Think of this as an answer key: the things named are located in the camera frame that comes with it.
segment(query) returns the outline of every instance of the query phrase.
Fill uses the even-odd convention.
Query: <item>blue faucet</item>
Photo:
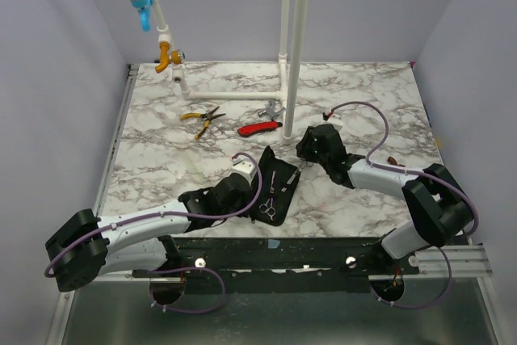
[[[131,0],[131,4],[138,10],[142,30],[145,32],[150,31],[151,25],[149,23],[149,15],[151,12],[151,6],[153,5],[153,0]]]

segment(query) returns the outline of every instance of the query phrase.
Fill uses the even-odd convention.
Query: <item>marble table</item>
[[[277,90],[276,63],[198,62],[186,68],[193,90]],[[381,109],[390,124],[386,144],[374,160],[393,156],[413,167],[440,162],[413,73],[408,63],[305,64],[295,112],[292,145],[281,141],[281,130],[249,138],[237,128],[259,121],[262,100],[185,101],[171,82],[170,69],[156,74],[154,64],[140,66],[128,115],[110,177],[103,215],[119,215],[163,204],[182,192],[217,184],[231,167],[229,157],[248,151],[260,158],[270,145],[278,158],[302,168],[301,179],[286,221],[279,227],[247,218],[202,229],[192,237],[375,237],[404,224],[410,216],[400,200],[373,191],[350,190],[333,184],[317,165],[296,157],[295,144],[308,125],[320,124],[321,113],[349,100],[363,100]],[[183,113],[208,111],[221,105],[226,113],[214,120],[196,141],[200,120],[180,121]],[[340,111],[341,138],[347,150],[366,154],[381,138],[384,127],[367,107]]]

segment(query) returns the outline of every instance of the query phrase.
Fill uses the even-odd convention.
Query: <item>red object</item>
[[[245,125],[244,127],[240,127],[237,132],[242,137],[250,137],[255,133],[264,133],[267,131],[273,131],[278,127],[282,127],[282,123],[278,121],[264,121],[263,123],[255,123],[250,125]]]

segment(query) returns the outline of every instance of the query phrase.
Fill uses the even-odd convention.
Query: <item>orange faucet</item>
[[[161,73],[172,62],[175,65],[183,63],[185,54],[181,50],[174,50],[169,57],[170,44],[168,42],[160,42],[160,65],[156,66],[156,73]]]

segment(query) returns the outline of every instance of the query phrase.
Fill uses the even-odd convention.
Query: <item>black case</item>
[[[250,218],[273,226],[282,225],[288,214],[289,205],[291,204],[292,196],[294,195],[294,191],[296,190],[296,186],[300,180],[301,173],[296,166],[275,158],[275,153],[273,153],[270,146],[264,149],[262,157],[258,162],[258,167],[263,175],[263,185],[257,202],[249,211]],[[270,188],[273,171],[276,171],[275,182],[273,183],[273,188],[275,190],[273,194],[271,194]],[[287,181],[295,172],[296,177],[290,185],[287,185]],[[259,179],[255,176],[251,184],[252,193],[256,192],[258,181]],[[286,187],[287,190],[282,192],[282,187]],[[275,215],[272,219],[266,213],[259,211],[260,205],[265,204],[271,197],[273,197],[273,207],[275,208]]]

